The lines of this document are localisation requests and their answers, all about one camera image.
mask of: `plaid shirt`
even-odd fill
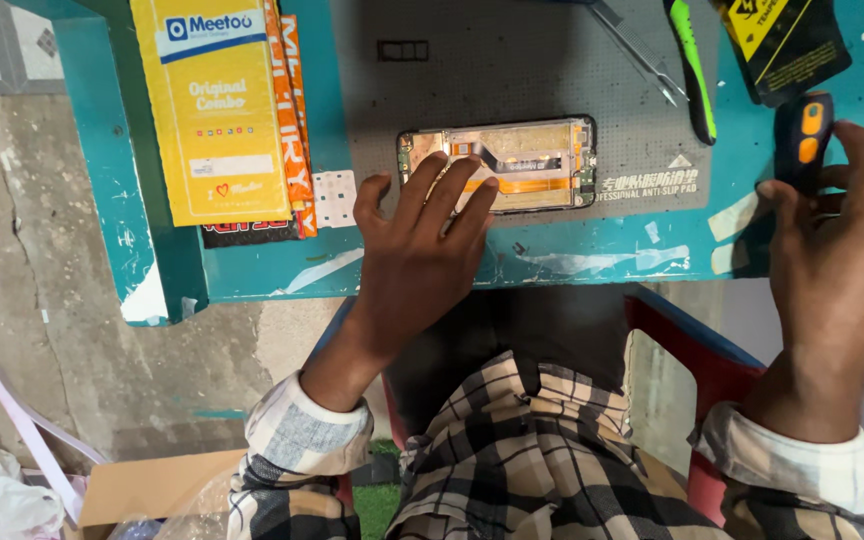
[[[864,434],[794,441],[720,403],[693,434],[729,475],[721,529],[660,461],[627,440],[628,400],[555,365],[528,397],[509,352],[462,383],[402,453],[387,538],[864,539]],[[373,419],[309,399],[299,373],[246,424],[229,494],[231,540],[359,538],[336,476],[367,462]]]

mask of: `hand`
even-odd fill
[[[498,180],[486,179],[443,235],[466,183],[481,167],[478,155],[459,159],[435,183],[448,162],[445,153],[437,152],[415,168],[390,221],[377,210],[389,175],[366,178],[355,201],[366,252],[359,299],[349,319],[368,348],[389,361],[469,294],[485,250]]]
[[[784,350],[742,412],[812,443],[855,438],[864,398],[864,128],[839,122],[835,136],[848,165],[826,167],[819,188],[845,193],[812,201],[778,180],[758,188],[777,214],[771,283]]]
[[[299,380],[305,394],[330,411],[351,411],[405,344],[473,289],[498,180],[486,179],[443,234],[481,167],[477,155],[459,159],[436,182],[448,162],[436,152],[415,168],[390,221],[379,215],[378,201],[391,176],[366,178],[359,187],[354,215],[366,250],[359,298]]]
[[[834,370],[864,372],[864,128],[835,126],[848,165],[826,167],[820,188],[846,193],[811,202],[792,186],[770,180],[759,192],[775,203],[772,290],[785,349],[821,357]],[[813,227],[812,210],[838,214]]]

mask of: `concrete floor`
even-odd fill
[[[655,287],[717,328],[720,285]],[[29,405],[110,460],[243,448],[236,411],[302,366],[342,302],[216,304],[180,325],[135,328],[113,291],[68,99],[0,97],[0,363]],[[642,338],[630,361],[636,440],[682,471],[688,377]],[[387,438],[381,386],[366,397]],[[1,405],[0,441],[34,466]],[[56,450],[70,470],[88,468]]]

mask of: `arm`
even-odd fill
[[[783,352],[738,408],[718,405],[699,450],[731,478],[723,513],[736,538],[864,537],[864,129],[840,122],[849,165],[812,201],[771,180],[771,283]],[[817,222],[818,214],[839,214]]]
[[[230,540],[359,536],[354,510],[336,495],[337,477],[366,463],[373,421],[362,394],[409,340],[469,294],[492,223],[495,178],[441,234],[480,167],[477,158],[461,159],[435,183],[447,162],[433,153],[416,168],[390,221],[377,210],[390,175],[360,186],[359,298],[306,369],[272,388],[249,415],[248,452],[229,494]]]

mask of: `yellow label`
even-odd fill
[[[772,30],[788,0],[735,0],[728,9],[735,40],[748,62]]]
[[[257,0],[133,0],[176,227],[292,219]]]

